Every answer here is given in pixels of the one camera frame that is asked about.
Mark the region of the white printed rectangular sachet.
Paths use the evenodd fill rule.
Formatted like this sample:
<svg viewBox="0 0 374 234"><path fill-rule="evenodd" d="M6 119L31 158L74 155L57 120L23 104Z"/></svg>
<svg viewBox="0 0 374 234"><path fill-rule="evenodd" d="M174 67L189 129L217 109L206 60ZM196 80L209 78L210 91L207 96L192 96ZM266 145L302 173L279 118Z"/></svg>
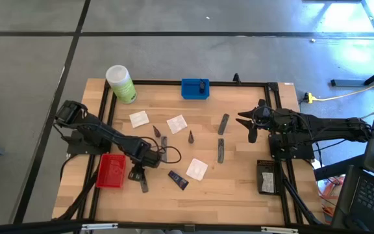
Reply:
<svg viewBox="0 0 374 234"><path fill-rule="evenodd" d="M262 172L262 192L273 194L275 192L274 175L271 172Z"/></svg>

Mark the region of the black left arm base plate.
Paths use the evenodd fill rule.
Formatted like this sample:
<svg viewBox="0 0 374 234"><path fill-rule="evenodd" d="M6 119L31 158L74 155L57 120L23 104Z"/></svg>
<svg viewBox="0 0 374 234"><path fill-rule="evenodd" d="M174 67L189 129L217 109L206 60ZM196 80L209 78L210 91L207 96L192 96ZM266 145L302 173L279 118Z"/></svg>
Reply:
<svg viewBox="0 0 374 234"><path fill-rule="evenodd" d="M77 130L73 130L71 135L66 137L66 142L68 143L67 153L72 155L102 155L109 152L112 145L105 138L84 135Z"/></svg>

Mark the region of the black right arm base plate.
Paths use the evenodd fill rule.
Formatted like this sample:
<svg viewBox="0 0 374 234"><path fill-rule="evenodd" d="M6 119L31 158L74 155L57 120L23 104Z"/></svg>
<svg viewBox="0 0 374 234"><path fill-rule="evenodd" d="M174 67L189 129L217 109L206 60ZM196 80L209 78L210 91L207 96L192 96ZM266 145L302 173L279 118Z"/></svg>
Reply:
<svg viewBox="0 0 374 234"><path fill-rule="evenodd" d="M313 159L310 136L299 133L268 136L271 156L275 159Z"/></svg>

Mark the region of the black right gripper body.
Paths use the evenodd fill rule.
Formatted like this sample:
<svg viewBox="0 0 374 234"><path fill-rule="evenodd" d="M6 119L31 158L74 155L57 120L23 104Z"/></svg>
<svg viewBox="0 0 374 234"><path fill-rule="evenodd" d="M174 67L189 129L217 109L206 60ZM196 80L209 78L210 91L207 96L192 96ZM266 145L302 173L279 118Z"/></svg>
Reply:
<svg viewBox="0 0 374 234"><path fill-rule="evenodd" d="M259 129L269 130L275 126L275 113L278 114L276 110L267 106L265 99L259 99L258 106L255 107L249 114L249 119L251 121L248 133L249 143L256 142Z"/></svg>

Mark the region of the black overhead beam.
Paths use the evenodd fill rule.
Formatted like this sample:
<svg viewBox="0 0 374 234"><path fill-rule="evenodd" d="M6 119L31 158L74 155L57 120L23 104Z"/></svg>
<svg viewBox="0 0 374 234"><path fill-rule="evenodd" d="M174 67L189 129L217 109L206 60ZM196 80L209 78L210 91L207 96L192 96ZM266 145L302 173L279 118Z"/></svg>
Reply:
<svg viewBox="0 0 374 234"><path fill-rule="evenodd" d="M94 222L91 219L51 220L0 225L0 234L63 234L74 231L100 229L177 229L183 231L184 224L139 223L139 222ZM333 228L324 225L289 224L273 225L230 225L196 224L196 231L255 231L278 234L374 234L374 232Z"/></svg>

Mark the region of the black plastic basket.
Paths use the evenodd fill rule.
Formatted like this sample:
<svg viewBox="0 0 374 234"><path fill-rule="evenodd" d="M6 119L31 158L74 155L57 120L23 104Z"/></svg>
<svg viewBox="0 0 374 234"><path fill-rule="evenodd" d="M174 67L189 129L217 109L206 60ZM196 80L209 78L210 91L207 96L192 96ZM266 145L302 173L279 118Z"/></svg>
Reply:
<svg viewBox="0 0 374 234"><path fill-rule="evenodd" d="M274 183L275 183L275 192L273 194L262 192L262 172L271 172L274 175ZM266 161L266 160L257 160L256 164L256 178L257 178L257 186L258 186L258 193L265 194L265 195L279 195L280 193L280 182L281 177L279 171L275 166L275 161Z"/></svg>

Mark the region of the dark blue squeeze tube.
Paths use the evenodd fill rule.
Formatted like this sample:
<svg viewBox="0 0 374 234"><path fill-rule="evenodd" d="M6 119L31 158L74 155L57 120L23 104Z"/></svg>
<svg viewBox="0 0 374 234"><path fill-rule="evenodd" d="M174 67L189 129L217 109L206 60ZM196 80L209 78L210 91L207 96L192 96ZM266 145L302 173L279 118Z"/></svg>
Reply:
<svg viewBox="0 0 374 234"><path fill-rule="evenodd" d="M189 182L187 180L185 180L183 177L181 177L179 174L177 174L173 170L171 170L168 173L168 176L177 184L177 186L181 190L184 190L189 184Z"/></svg>

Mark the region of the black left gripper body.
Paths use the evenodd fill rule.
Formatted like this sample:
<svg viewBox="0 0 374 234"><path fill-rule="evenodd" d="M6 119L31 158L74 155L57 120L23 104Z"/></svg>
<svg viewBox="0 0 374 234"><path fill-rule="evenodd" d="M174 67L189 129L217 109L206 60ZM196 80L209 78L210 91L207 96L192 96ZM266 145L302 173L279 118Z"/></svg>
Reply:
<svg viewBox="0 0 374 234"><path fill-rule="evenodd" d="M151 145L145 141L139 141L131 152L131 161L142 166L157 168L161 162L161 154L151 149Z"/></svg>

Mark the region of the green disinfecting wipes canister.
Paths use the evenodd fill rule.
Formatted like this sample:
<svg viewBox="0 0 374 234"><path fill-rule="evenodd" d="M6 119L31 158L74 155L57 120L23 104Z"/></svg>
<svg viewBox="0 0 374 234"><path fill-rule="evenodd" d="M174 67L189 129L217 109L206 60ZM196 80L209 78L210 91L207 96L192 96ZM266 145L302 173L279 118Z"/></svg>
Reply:
<svg viewBox="0 0 374 234"><path fill-rule="evenodd" d="M107 69L105 76L111 89L122 103L130 104L136 100L137 92L126 67L111 66Z"/></svg>

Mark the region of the black desk leg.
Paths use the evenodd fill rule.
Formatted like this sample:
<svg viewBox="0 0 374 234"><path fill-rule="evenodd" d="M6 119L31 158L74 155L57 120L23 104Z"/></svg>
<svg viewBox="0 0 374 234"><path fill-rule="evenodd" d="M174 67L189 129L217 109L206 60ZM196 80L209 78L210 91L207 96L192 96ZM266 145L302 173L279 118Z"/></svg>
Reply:
<svg viewBox="0 0 374 234"><path fill-rule="evenodd" d="M374 75L366 80L350 80L350 79L332 79L330 81L331 86L340 87L369 87L374 85Z"/></svg>

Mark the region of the white square packet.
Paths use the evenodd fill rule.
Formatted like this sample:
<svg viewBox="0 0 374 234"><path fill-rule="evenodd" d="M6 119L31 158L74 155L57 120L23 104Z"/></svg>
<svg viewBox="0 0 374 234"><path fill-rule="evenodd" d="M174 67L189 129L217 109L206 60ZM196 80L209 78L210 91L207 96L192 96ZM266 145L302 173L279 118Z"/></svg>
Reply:
<svg viewBox="0 0 374 234"><path fill-rule="evenodd" d="M208 165L198 159L192 159L187 171L186 175L191 177L192 179L202 181L204 175L207 171Z"/></svg>
<svg viewBox="0 0 374 234"><path fill-rule="evenodd" d="M179 131L187 128L188 126L183 115L178 115L172 119L169 119L167 121L167 124L172 134L178 133Z"/></svg>
<svg viewBox="0 0 374 234"><path fill-rule="evenodd" d="M131 125L133 128L137 128L141 125L149 123L149 118L147 113L143 110L129 115Z"/></svg>

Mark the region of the black support bar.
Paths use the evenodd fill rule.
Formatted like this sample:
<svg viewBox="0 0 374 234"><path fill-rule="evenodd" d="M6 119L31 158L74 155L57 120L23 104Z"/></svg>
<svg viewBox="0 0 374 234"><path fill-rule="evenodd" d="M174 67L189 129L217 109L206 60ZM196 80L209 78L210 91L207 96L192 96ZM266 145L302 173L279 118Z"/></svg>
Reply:
<svg viewBox="0 0 374 234"><path fill-rule="evenodd" d="M365 155L358 155L344 161L336 162L327 166L322 166L314 170L316 181L324 180L330 177L342 175L346 173L350 165L362 166L364 164Z"/></svg>

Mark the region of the red plastic basket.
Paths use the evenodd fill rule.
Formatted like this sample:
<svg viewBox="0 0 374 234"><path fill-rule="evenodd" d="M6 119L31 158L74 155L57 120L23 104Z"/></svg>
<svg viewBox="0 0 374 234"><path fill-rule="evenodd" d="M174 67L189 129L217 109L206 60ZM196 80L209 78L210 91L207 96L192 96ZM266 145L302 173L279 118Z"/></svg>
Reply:
<svg viewBox="0 0 374 234"><path fill-rule="evenodd" d="M97 175L97 188L119 189L123 186L126 169L126 156L103 154Z"/></svg>

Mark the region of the blue plastic basket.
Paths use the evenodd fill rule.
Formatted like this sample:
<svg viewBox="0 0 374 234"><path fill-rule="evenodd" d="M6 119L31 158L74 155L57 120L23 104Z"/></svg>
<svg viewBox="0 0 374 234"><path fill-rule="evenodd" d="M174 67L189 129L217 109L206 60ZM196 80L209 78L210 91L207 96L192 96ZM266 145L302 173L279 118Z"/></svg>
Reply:
<svg viewBox="0 0 374 234"><path fill-rule="evenodd" d="M205 93L199 93L199 81L201 79L183 79L181 81L181 96L184 99L207 99L210 95L210 81L208 79L203 79L206 83Z"/></svg>

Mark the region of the black aluminium table frame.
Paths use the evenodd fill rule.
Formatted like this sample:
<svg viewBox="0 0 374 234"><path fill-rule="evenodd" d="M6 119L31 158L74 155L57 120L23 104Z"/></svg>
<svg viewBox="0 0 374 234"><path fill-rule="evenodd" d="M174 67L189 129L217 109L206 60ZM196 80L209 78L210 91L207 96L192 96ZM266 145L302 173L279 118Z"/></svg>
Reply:
<svg viewBox="0 0 374 234"><path fill-rule="evenodd" d="M103 188L93 201L97 221L167 224L283 224L279 197L260 195L256 183L256 162L271 159L268 134L261 131L254 144L247 141L247 130L234 119L248 111L259 99L271 107L297 108L291 83L216 83L205 100L185 100L178 81L138 81L137 100L130 104L110 101L106 107L112 125L127 135L151 136L153 126L168 137L168 163L147 169L149 192L139 183L125 181L122 188ZM149 123L133 128L130 114L145 111ZM229 121L218 135L224 114ZM183 115L187 128L172 134L169 119ZM190 131L194 143L188 142ZM224 161L218 163L218 139L225 141ZM202 181L186 171L198 159L208 165ZM173 170L189 182L181 190L168 176Z"/></svg>

